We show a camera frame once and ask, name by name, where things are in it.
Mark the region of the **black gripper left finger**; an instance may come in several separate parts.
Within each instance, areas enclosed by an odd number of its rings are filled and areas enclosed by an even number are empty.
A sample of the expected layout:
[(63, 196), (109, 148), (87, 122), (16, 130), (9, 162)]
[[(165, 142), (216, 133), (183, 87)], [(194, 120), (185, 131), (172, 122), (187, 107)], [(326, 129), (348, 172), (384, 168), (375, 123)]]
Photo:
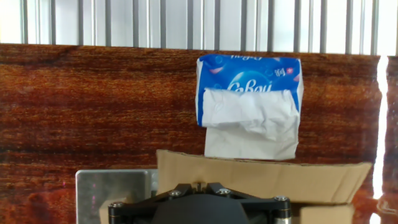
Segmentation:
[(178, 184), (174, 189), (137, 203), (112, 202), (108, 206), (109, 224), (133, 223), (136, 217), (153, 216), (164, 202), (195, 193), (191, 184)]

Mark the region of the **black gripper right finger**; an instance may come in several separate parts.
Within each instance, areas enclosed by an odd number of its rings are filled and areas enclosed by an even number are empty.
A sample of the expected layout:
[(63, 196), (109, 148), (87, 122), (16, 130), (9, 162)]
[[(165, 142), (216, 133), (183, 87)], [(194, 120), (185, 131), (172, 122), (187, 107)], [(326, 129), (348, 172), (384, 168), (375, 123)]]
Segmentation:
[(267, 223), (291, 224), (292, 212), (290, 199), (284, 195), (272, 198), (259, 198), (224, 187), (218, 182), (208, 183), (204, 193), (230, 198), (238, 202), (245, 212), (265, 213)]

